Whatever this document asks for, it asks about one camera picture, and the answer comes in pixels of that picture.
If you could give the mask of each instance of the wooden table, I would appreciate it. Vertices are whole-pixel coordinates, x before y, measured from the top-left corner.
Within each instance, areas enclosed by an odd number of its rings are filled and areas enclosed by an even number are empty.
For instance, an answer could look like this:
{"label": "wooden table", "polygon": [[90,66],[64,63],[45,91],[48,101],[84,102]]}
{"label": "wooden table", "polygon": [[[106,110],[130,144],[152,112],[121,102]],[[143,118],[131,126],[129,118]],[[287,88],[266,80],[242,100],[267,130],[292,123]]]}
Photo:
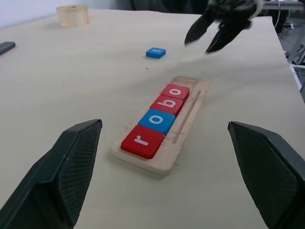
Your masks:
{"label": "wooden table", "polygon": [[[264,229],[243,182],[229,121],[279,133],[305,157],[305,105],[271,18],[256,18],[222,51],[217,25],[184,47],[196,15],[90,10],[0,31],[0,207],[66,128],[101,118],[94,173],[76,229]],[[146,59],[151,47],[167,49]],[[211,83],[173,172],[157,176],[109,154],[127,124],[175,76]]]}

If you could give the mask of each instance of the white wall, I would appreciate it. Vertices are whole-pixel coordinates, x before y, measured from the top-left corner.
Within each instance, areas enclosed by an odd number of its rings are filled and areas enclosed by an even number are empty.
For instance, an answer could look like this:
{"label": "white wall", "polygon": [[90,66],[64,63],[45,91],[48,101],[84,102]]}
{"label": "white wall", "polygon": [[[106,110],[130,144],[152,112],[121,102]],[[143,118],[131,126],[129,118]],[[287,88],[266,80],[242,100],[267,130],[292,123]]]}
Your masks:
{"label": "white wall", "polygon": [[94,9],[129,9],[129,0],[0,0],[0,29],[56,14],[56,7],[86,4]]}

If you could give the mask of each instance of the letter o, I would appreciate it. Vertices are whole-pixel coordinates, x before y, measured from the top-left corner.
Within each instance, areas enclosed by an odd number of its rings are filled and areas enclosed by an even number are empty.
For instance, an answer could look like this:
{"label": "letter o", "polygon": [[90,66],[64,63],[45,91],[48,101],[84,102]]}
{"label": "letter o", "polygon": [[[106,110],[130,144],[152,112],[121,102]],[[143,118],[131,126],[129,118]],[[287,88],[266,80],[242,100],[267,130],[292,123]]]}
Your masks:
{"label": "letter o", "polygon": [[163,118],[161,116],[158,116],[158,115],[152,115],[150,118],[149,118],[149,121],[153,124],[160,124],[161,122],[163,122]]}

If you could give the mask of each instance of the robotic hand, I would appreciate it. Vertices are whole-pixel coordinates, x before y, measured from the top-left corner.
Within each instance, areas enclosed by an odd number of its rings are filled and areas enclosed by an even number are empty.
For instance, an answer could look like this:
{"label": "robotic hand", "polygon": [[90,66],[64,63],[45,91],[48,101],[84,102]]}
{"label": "robotic hand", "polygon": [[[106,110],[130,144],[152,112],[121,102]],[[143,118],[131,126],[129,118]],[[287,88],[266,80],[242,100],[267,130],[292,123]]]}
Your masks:
{"label": "robotic hand", "polygon": [[221,50],[242,30],[251,27],[251,19],[262,7],[263,0],[209,0],[204,14],[189,29],[184,44],[199,40],[213,21],[219,21],[219,31],[206,53]]}

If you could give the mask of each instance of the blue letter block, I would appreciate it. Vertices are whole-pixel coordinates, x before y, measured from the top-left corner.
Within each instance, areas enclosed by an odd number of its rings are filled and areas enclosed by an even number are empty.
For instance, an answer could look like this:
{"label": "blue letter block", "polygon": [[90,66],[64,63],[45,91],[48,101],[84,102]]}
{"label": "blue letter block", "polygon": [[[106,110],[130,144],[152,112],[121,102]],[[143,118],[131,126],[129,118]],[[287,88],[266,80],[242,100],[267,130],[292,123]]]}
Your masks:
{"label": "blue letter block", "polygon": [[175,116],[173,114],[149,109],[138,124],[166,135],[174,121]]}
{"label": "blue letter block", "polygon": [[153,57],[153,58],[157,58],[157,59],[160,59],[165,54],[166,54],[166,50],[165,49],[159,49],[159,48],[151,48],[150,50],[148,50],[146,52],[147,57]]}

